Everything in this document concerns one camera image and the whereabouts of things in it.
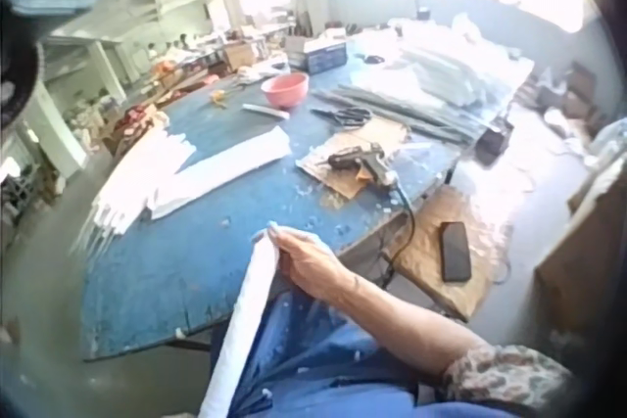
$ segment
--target camouflage sleeve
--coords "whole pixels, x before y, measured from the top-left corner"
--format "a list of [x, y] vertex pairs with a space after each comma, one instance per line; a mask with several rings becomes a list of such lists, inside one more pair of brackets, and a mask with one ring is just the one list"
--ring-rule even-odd
[[446, 400], [539, 409], [570, 372], [526, 347], [482, 347], [455, 361], [444, 375]]

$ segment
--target pink bowl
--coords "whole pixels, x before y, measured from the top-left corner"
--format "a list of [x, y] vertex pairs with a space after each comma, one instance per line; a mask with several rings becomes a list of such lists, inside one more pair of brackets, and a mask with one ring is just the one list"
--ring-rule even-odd
[[275, 108], [294, 108], [301, 104], [310, 89], [310, 77], [296, 72], [271, 78], [262, 84], [265, 97]]

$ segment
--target worn blue tabletop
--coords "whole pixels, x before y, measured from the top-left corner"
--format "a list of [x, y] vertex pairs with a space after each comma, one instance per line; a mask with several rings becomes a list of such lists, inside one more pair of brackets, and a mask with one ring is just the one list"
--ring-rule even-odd
[[[311, 88], [348, 83], [348, 66], [312, 77]], [[270, 131], [277, 120], [241, 110], [265, 104], [259, 85], [228, 99], [226, 110], [209, 104], [208, 88], [167, 108], [170, 133], [185, 133], [197, 147], [185, 166]], [[358, 244], [392, 219], [397, 208], [375, 191], [361, 191], [334, 209], [328, 190], [295, 166], [336, 129], [310, 113], [311, 94], [278, 123], [290, 136], [292, 155], [252, 171], [155, 221], [144, 216], [97, 259], [87, 261], [81, 347], [98, 359], [161, 345], [207, 328], [232, 311], [252, 252], [251, 236], [269, 220], [313, 231], [336, 253]], [[414, 136], [413, 140], [425, 140]], [[419, 198], [457, 161], [461, 150], [438, 142], [429, 150], [401, 152], [393, 161], [408, 194]]]

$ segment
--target black power cord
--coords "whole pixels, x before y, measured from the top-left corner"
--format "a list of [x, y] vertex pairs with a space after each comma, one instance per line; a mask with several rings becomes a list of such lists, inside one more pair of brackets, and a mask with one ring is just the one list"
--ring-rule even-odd
[[405, 192], [400, 183], [397, 184], [395, 190], [401, 197], [404, 210], [407, 212], [410, 218], [410, 236], [392, 257], [382, 255], [383, 259], [388, 262], [388, 267], [385, 271], [385, 274], [383, 275], [383, 279], [381, 280], [381, 288], [384, 290], [388, 288], [388, 286], [392, 282], [392, 279], [394, 278], [394, 274], [396, 273], [395, 264], [399, 255], [411, 244], [413, 236], [415, 235], [415, 215], [413, 214], [413, 207], [411, 205], [410, 198], [408, 197], [408, 194]]

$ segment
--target person's arm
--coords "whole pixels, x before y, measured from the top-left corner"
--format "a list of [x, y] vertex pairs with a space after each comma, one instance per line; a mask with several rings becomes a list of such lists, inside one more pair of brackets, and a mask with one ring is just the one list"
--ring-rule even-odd
[[435, 312], [401, 301], [346, 268], [316, 235], [271, 225], [281, 269], [310, 296], [339, 308], [402, 361], [442, 377], [473, 348], [488, 344]]

